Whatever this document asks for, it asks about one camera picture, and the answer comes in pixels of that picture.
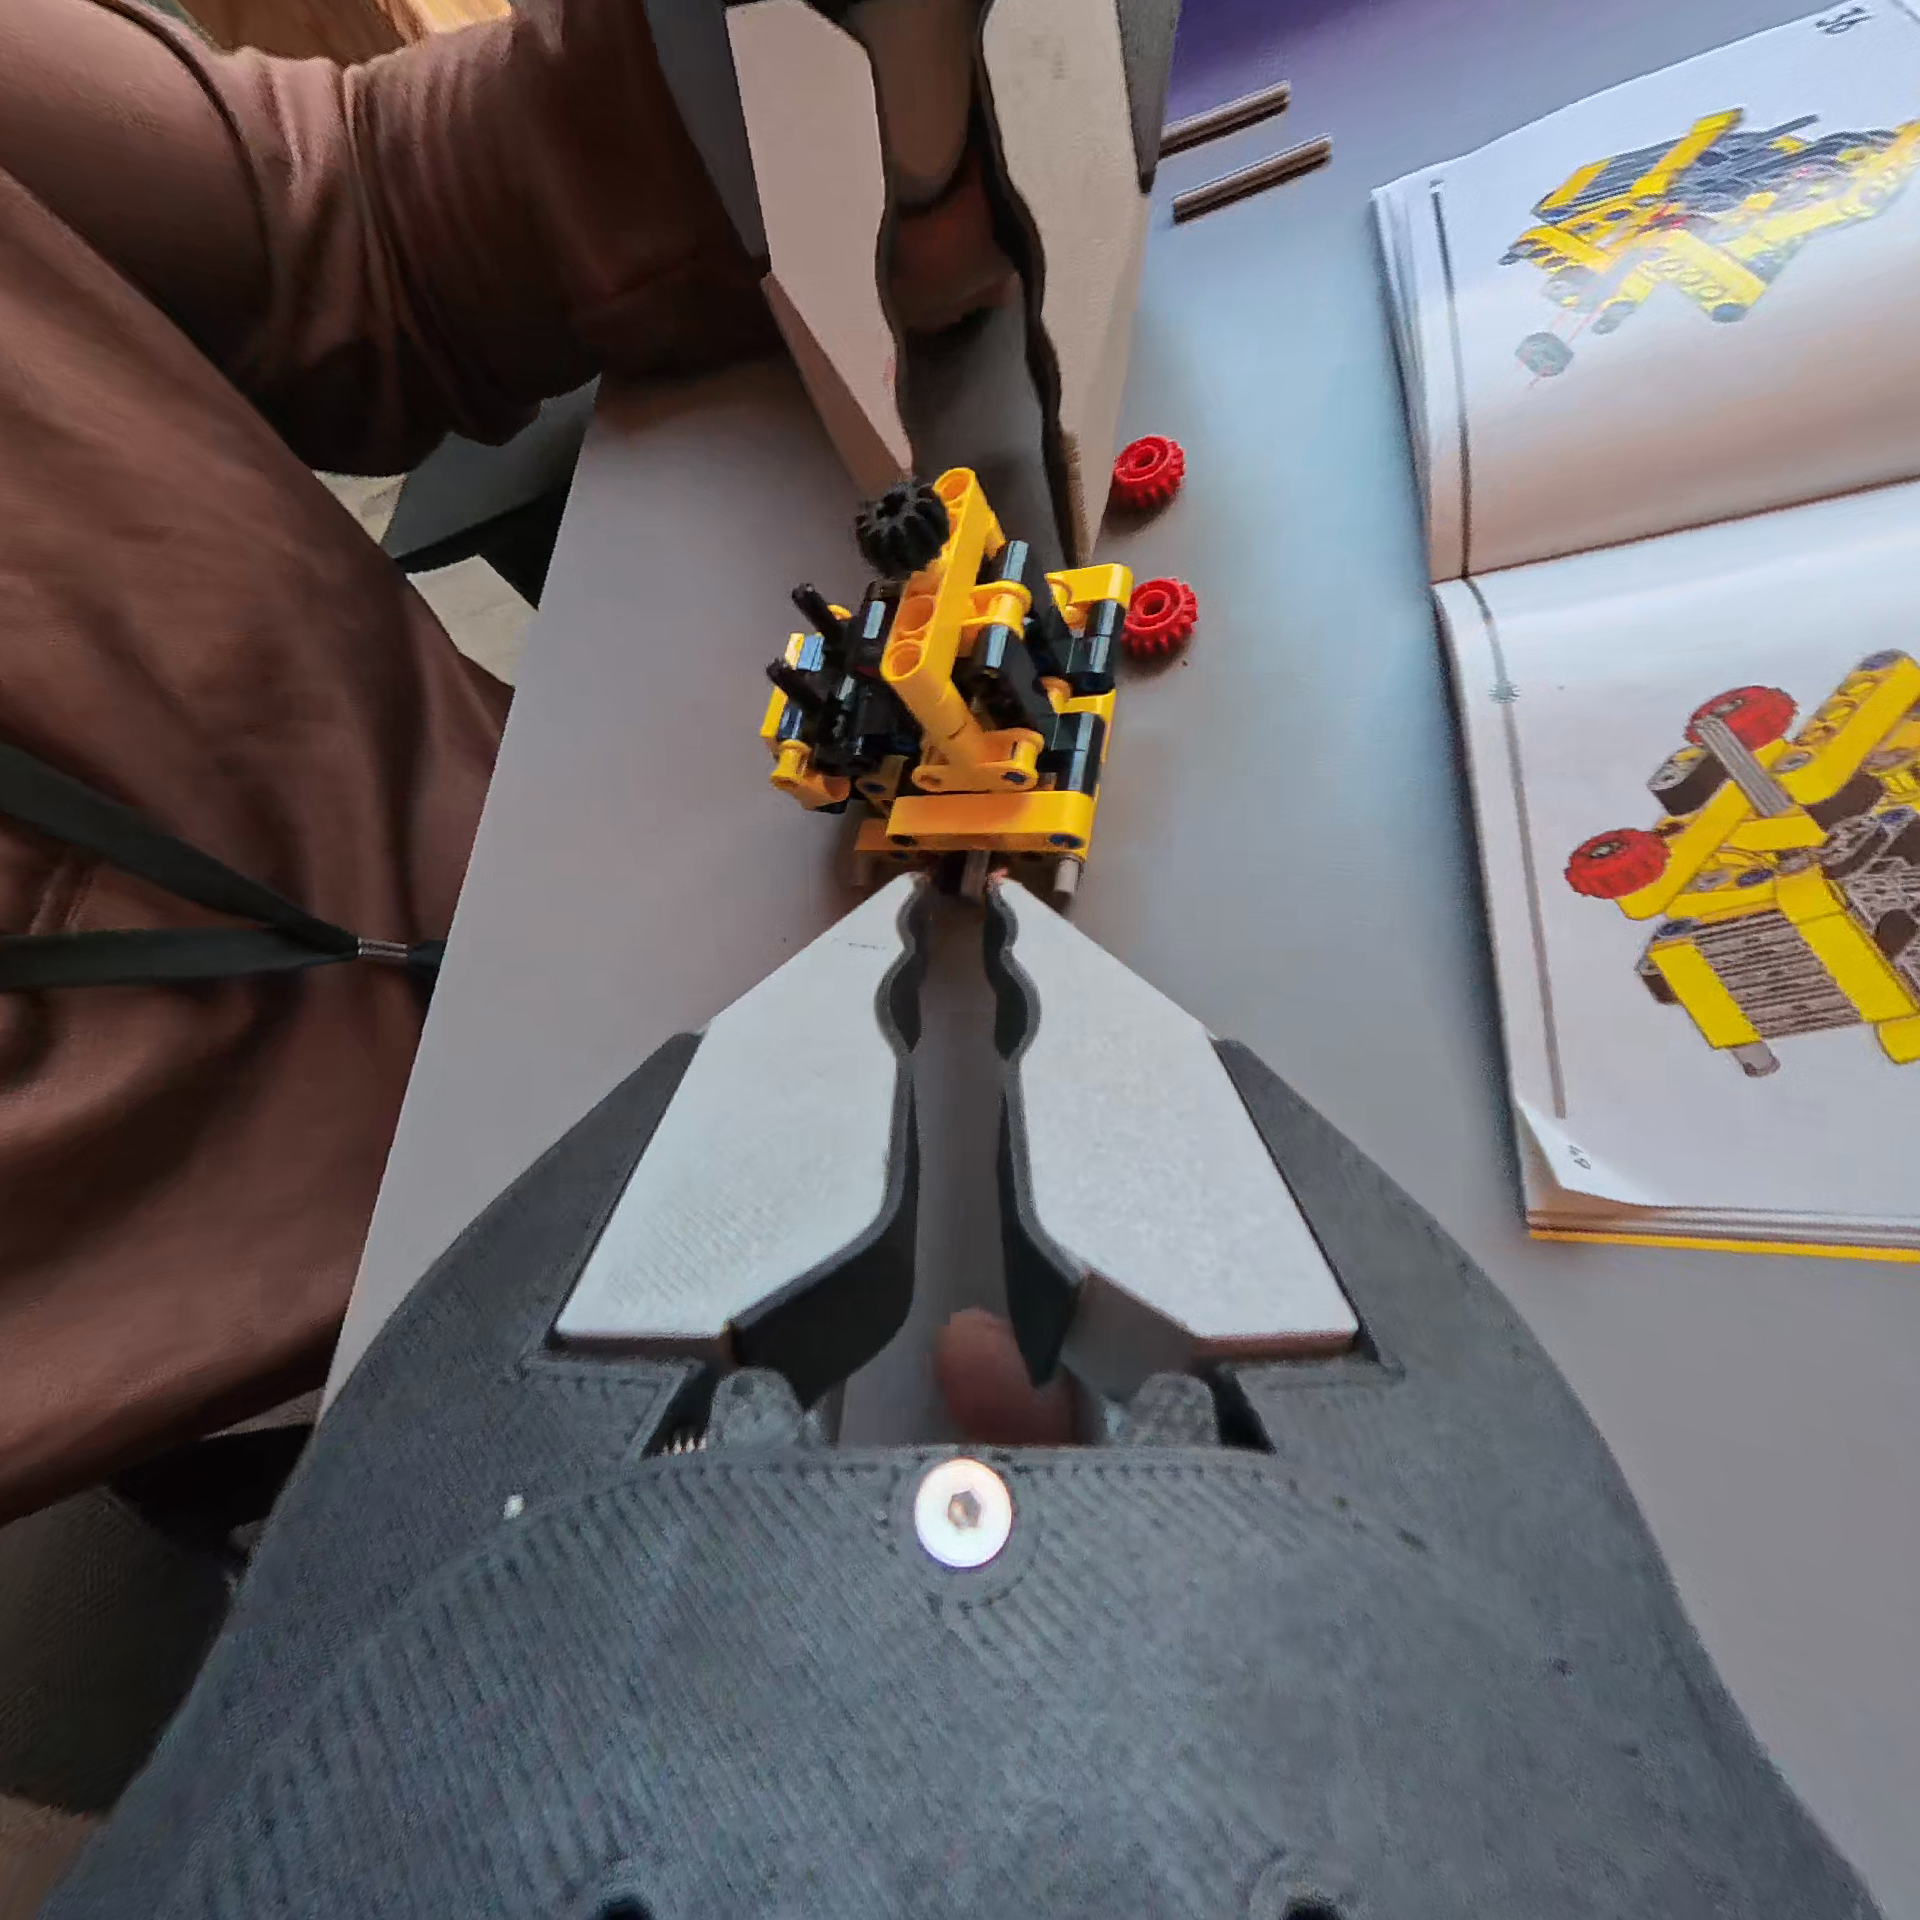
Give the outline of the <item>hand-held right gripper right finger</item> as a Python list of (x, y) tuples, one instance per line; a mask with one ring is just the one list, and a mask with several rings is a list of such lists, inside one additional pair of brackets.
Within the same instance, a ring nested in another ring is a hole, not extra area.
[(1214, 1035), (1020, 880), (986, 908), (1026, 1371), (1128, 1401), (1156, 1373), (1348, 1354), (1356, 1308)]

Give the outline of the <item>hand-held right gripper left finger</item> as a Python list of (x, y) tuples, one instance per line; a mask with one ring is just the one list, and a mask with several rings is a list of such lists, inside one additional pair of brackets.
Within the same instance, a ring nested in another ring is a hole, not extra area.
[(923, 971), (902, 876), (707, 1025), (558, 1345), (761, 1369), (804, 1408), (880, 1354), (914, 1289)]

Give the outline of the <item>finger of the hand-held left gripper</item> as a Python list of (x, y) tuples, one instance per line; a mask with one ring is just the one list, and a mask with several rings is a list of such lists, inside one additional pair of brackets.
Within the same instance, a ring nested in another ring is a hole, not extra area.
[(1021, 285), (1054, 544), (1088, 565), (1146, 258), (1178, 3), (992, 3), (977, 31), (989, 196)]
[(650, 3), (656, 58), (803, 388), (857, 484), (913, 467), (880, 292), (874, 64), (804, 3)]

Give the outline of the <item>yellow black lego bulldozer model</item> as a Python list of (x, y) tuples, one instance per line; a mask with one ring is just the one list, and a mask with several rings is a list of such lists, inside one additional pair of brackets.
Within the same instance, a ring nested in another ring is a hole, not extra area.
[(1162, 665), (1198, 594), (1125, 565), (1045, 568), (1004, 532), (980, 475), (906, 479), (854, 515), (869, 583), (853, 608), (793, 589), (801, 626), (766, 669), (770, 787), (853, 811), (864, 871), (956, 863), (1067, 903), (1088, 865), (1121, 661)]

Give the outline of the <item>person's left forearm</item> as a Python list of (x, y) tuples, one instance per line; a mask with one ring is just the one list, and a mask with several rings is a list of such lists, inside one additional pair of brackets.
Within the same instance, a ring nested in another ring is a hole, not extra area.
[(302, 465), (505, 441), (600, 375), (778, 332), (642, 5), (528, 5), (365, 64), (4, 5), (4, 387), (157, 436), (241, 391)]

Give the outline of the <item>lego instruction booklet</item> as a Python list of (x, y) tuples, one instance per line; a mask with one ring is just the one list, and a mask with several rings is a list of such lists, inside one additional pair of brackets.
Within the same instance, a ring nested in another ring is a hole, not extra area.
[(1914, 1265), (1918, 23), (1373, 192), (1528, 1227)]

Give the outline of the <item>dark grey rod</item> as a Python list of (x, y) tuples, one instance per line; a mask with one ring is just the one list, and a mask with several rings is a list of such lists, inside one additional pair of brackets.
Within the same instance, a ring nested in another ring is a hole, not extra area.
[(1332, 137), (1317, 135), (1292, 148), (1282, 148), (1262, 161), (1248, 163), (1226, 176), (1210, 178), (1200, 185), (1176, 194), (1170, 204), (1170, 219), (1176, 225), (1190, 225), (1214, 211), (1248, 202), (1272, 187), (1306, 178), (1332, 159)]
[(1162, 130), (1160, 155), (1186, 153), (1230, 133), (1259, 127), (1289, 108), (1289, 93), (1289, 82), (1281, 80), (1228, 104), (1178, 117)]

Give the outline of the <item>person's brown clothing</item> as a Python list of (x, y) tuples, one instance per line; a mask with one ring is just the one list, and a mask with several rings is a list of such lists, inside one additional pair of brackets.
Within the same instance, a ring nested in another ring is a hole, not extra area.
[[(4, 178), (4, 746), (440, 940), (510, 693)], [(4, 1520), (315, 1386), (425, 1020), (397, 967), (4, 992)]]

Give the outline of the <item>black drawstring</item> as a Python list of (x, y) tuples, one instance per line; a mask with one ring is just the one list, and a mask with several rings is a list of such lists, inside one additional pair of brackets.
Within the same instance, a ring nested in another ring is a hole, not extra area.
[(446, 941), (378, 941), (305, 912), (268, 885), (187, 845), (142, 811), (14, 747), (3, 747), (3, 811), (65, 849), (226, 917), (201, 929), (96, 929), (8, 936), (4, 992), (178, 988), (371, 963), (421, 994), (440, 984)]

